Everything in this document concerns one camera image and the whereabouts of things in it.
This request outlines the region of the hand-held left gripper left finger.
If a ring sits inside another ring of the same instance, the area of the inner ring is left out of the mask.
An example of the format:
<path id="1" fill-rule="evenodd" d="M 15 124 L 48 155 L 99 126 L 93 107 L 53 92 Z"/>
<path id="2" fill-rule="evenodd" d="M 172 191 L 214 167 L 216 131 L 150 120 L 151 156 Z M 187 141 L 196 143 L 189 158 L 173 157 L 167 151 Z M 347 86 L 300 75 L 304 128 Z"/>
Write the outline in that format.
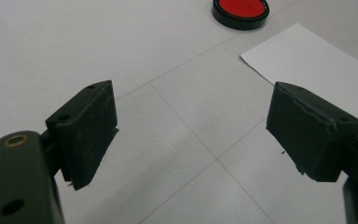
<path id="1" fill-rule="evenodd" d="M 47 120 L 48 135 L 63 155 L 64 179 L 76 190 L 95 176 L 118 132 L 113 84 L 88 85 Z"/>

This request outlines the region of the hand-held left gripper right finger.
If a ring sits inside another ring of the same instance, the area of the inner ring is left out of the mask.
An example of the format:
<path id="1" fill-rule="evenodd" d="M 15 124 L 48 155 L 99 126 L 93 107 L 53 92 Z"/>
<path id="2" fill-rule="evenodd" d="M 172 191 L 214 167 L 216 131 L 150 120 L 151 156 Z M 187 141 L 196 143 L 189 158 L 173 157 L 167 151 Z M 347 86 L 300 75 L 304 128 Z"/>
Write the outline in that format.
<path id="1" fill-rule="evenodd" d="M 267 130 L 300 173 L 317 182 L 335 182 L 345 147 L 358 137 L 358 118 L 305 88 L 277 82 Z"/>

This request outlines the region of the round red ink pad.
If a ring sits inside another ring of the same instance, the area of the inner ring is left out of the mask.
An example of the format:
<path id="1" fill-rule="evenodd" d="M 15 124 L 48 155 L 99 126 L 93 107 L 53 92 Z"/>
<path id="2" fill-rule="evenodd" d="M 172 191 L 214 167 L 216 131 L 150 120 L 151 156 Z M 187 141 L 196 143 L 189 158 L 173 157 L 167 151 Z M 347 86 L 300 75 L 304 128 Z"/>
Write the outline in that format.
<path id="1" fill-rule="evenodd" d="M 269 4 L 266 0 L 213 0 L 212 15 L 228 28 L 254 30 L 265 23 Z"/>

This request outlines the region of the white paper sheet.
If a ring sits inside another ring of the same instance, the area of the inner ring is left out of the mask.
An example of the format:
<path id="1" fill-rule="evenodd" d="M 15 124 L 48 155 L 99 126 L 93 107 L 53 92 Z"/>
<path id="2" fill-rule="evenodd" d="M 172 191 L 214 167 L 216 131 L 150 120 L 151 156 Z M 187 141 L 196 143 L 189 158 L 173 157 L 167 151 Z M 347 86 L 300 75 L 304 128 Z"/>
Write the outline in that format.
<path id="1" fill-rule="evenodd" d="M 358 60 L 300 24 L 241 57 L 268 82 L 303 87 L 358 118 Z"/>

